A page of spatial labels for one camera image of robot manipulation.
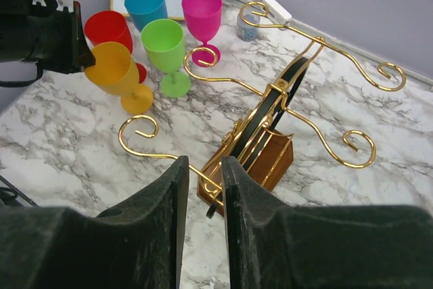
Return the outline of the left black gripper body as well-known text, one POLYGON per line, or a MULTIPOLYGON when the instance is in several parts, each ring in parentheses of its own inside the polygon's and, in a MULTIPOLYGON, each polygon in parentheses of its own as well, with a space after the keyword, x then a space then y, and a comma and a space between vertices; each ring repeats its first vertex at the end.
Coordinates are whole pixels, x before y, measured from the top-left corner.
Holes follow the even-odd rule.
POLYGON ((72 62, 72 13, 1 15, 1 62, 34 62, 62 74, 82 72, 72 62))

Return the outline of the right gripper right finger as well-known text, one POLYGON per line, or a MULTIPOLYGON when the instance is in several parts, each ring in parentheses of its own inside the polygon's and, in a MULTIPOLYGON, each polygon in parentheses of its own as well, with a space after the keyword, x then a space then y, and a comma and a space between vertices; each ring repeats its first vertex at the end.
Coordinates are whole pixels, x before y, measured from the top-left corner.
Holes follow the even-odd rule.
POLYGON ((290 206, 223 159, 232 288, 431 288, 432 216, 416 206, 290 206))

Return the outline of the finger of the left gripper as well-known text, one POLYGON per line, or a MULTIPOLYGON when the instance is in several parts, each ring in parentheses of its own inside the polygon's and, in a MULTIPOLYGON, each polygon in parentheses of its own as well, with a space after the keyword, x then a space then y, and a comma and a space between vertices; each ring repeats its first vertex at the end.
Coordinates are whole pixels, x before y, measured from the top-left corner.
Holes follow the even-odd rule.
POLYGON ((72 62, 84 71, 95 65, 95 57, 91 52, 83 30, 81 5, 78 1, 73 2, 72 13, 72 62))

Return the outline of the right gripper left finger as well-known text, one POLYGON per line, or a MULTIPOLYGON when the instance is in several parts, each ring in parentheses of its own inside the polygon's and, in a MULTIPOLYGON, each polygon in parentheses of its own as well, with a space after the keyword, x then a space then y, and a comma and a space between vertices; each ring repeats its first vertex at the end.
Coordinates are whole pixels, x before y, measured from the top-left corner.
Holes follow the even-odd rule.
POLYGON ((178 288, 188 163, 179 157, 96 217, 68 207, 3 207, 1 287, 178 288))

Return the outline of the yellow plastic wine glass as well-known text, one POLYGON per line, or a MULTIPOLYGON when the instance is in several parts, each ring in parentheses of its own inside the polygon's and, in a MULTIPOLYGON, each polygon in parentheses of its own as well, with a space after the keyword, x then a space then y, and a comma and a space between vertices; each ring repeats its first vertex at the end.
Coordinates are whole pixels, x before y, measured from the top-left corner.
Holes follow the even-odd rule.
POLYGON ((96 45, 91 53, 95 65, 85 69, 85 76, 102 91, 118 96, 131 115, 147 112, 153 104, 152 90, 139 82, 139 71, 129 50, 121 43, 96 45))

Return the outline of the red plastic wine glass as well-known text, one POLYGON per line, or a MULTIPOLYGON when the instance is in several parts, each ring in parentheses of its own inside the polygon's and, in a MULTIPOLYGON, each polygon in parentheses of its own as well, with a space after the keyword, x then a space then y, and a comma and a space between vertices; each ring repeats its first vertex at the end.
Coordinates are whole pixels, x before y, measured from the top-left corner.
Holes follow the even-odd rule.
POLYGON ((85 22, 84 33, 93 47, 112 41, 124 45, 133 54, 133 39, 126 18, 116 11, 93 14, 85 22))

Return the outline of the blue plastic wine glass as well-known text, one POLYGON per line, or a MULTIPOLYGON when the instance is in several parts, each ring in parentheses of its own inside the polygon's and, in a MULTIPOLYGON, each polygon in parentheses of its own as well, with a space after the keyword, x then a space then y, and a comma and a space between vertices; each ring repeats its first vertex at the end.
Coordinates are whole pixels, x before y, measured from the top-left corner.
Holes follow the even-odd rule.
POLYGON ((168 18, 165 0, 124 0, 124 6, 139 32, 154 20, 168 18))

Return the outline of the green plastic wine glass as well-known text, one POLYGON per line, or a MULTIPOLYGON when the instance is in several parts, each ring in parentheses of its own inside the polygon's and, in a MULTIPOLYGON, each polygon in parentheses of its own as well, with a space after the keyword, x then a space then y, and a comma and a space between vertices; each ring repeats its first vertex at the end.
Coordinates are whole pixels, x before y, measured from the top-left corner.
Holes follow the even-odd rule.
POLYGON ((165 73, 160 91, 168 97, 183 97, 191 87, 189 77, 179 69, 186 54, 182 26, 171 19, 157 19, 141 31, 141 42, 149 61, 165 73))

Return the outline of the magenta plastic wine glass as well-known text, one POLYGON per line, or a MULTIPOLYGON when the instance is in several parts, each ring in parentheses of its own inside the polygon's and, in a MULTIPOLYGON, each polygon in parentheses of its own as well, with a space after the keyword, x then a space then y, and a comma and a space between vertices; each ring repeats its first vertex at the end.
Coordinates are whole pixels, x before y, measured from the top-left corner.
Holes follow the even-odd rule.
POLYGON ((201 47, 215 52, 218 62, 221 53, 209 42, 218 33, 221 25, 223 0, 182 0, 181 6, 189 32, 202 43, 201 47))

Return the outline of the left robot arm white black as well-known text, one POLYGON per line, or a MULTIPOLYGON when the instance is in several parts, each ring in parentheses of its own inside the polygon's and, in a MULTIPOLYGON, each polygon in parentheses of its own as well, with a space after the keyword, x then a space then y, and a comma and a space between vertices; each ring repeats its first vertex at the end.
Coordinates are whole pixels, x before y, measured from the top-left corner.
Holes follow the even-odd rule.
POLYGON ((95 65, 76 0, 1 0, 1 61, 34 62, 38 72, 95 65))

